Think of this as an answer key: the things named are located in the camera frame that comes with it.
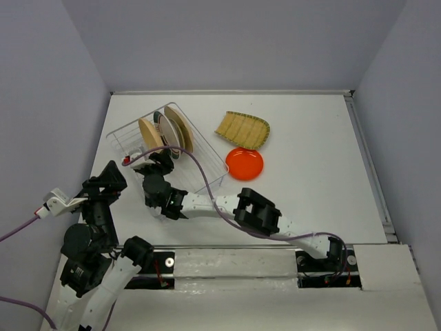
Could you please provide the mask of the large cream bird plate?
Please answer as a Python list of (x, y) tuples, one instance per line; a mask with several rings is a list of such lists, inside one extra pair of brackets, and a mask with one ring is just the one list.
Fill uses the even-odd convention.
[(165, 116), (173, 120), (182, 132), (183, 147), (193, 153), (194, 151), (194, 135), (189, 121), (184, 117), (183, 113), (171, 106), (165, 106)]

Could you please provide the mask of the plain beige plate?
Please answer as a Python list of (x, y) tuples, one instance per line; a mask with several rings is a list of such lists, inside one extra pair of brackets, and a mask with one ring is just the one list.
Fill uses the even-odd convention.
[(149, 150), (164, 146), (161, 135), (150, 121), (140, 118), (138, 125), (143, 141)]

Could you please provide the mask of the white plate green red rim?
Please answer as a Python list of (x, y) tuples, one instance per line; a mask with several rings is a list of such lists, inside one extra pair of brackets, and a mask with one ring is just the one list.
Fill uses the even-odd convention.
[(179, 135), (172, 121), (160, 111), (154, 112), (153, 119), (155, 128), (160, 134), (163, 143), (166, 146), (180, 147)]

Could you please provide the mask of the small cream floral plate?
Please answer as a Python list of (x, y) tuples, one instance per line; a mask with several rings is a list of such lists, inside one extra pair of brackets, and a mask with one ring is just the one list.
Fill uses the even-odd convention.
[(184, 137), (183, 131), (182, 131), (181, 127), (177, 124), (177, 122), (174, 122), (174, 124), (175, 124), (175, 128), (176, 128), (178, 135), (179, 135), (180, 146), (181, 146), (181, 148), (185, 149), (185, 137)]

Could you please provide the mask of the orange plate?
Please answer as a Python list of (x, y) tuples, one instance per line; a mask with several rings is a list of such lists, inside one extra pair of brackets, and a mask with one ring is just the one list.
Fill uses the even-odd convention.
[(234, 148), (225, 158), (228, 173), (239, 181), (251, 181), (264, 169), (264, 160), (257, 150)]

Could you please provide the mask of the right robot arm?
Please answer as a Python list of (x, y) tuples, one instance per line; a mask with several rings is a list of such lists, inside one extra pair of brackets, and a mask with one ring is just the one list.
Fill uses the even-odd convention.
[(165, 150), (156, 148), (149, 161), (131, 168), (143, 176), (145, 204), (160, 210), (168, 219), (221, 218), (237, 230), (258, 239), (283, 241), (305, 251), (324, 270), (342, 273), (347, 266), (344, 241), (330, 232), (305, 232), (284, 217), (275, 203), (251, 188), (234, 195), (214, 196), (201, 164), (187, 153), (198, 168), (207, 190), (197, 194), (174, 188), (165, 176), (174, 164)]

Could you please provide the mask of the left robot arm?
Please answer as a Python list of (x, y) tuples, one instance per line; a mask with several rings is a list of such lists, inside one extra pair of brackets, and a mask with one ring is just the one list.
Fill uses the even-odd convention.
[(61, 254), (67, 260), (52, 330), (102, 330), (126, 285), (151, 268), (154, 247), (138, 236), (124, 243), (116, 259), (110, 256), (119, 245), (110, 206), (126, 187), (118, 166), (109, 161), (99, 176), (83, 182), (75, 197), (66, 197), (58, 188), (46, 196), (44, 206), (52, 216), (78, 212), (82, 217), (63, 237)]

